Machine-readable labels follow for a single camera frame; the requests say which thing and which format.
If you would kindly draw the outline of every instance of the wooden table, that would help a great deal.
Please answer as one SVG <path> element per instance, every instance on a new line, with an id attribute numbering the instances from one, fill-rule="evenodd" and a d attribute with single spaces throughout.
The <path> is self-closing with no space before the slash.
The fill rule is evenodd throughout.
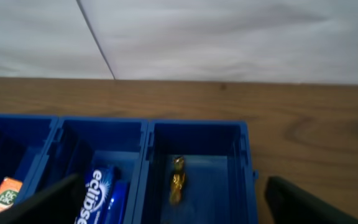
<path id="1" fill-rule="evenodd" d="M 358 86 L 0 78 L 0 113 L 245 120 L 260 223 L 270 175 L 358 218 Z"/>

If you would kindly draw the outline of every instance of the orange tic tac pack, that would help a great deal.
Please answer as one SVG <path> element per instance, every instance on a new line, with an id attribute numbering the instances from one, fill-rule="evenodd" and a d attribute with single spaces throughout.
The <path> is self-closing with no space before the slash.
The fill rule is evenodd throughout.
<path id="1" fill-rule="evenodd" d="M 22 187 L 22 182 L 5 177 L 0 184 L 0 212 L 10 208 Z"/>

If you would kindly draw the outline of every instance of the bin compartment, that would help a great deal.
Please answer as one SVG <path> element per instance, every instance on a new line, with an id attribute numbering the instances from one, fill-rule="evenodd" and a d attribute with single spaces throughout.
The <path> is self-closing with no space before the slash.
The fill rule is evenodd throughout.
<path id="1" fill-rule="evenodd" d="M 152 121 L 147 131 L 134 223 L 257 223 L 244 122 Z M 185 158 L 186 183 L 170 205 L 172 160 Z"/>
<path id="2" fill-rule="evenodd" d="M 30 196 L 42 154 L 52 141 L 54 116 L 0 115 L 0 184 L 4 177 L 23 182 L 16 202 Z"/>
<path id="3" fill-rule="evenodd" d="M 116 179 L 130 183 L 124 223 L 131 223 L 146 130 L 143 119 L 62 117 L 32 187 L 39 191 L 72 173 L 84 174 L 92 163 L 115 166 Z"/>

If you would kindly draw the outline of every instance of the white wall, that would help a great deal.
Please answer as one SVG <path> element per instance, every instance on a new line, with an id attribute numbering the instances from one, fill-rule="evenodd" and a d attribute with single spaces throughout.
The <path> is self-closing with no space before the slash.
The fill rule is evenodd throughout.
<path id="1" fill-rule="evenodd" d="M 76 2 L 1 2 L 0 76 L 111 78 Z M 358 1 L 80 3 L 118 79 L 358 83 Z"/>

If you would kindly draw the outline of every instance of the green label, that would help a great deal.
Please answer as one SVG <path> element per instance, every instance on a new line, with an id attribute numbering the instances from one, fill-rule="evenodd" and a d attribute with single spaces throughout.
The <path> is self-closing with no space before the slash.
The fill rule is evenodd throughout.
<path id="1" fill-rule="evenodd" d="M 0 203 L 3 205 L 12 205 L 15 202 L 17 197 L 16 191 L 13 190 L 5 190 L 2 194 L 0 194 Z"/>

